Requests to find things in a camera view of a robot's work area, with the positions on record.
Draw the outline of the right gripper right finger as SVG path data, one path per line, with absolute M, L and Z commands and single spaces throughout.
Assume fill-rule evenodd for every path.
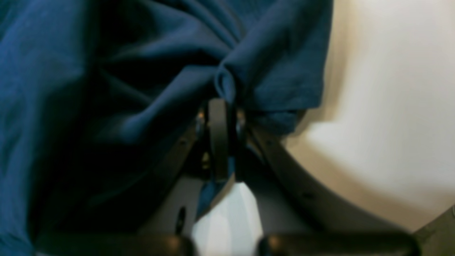
M 237 176 L 255 195 L 261 242 L 415 242 L 310 175 L 277 137 L 235 112 Z

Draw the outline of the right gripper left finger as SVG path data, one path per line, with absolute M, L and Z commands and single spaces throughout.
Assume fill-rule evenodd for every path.
M 209 171 L 207 110 L 201 107 L 195 121 L 172 146 L 154 171 L 157 189 L 153 213 L 139 228 L 139 234 L 190 235 L 198 215 L 200 190 Z

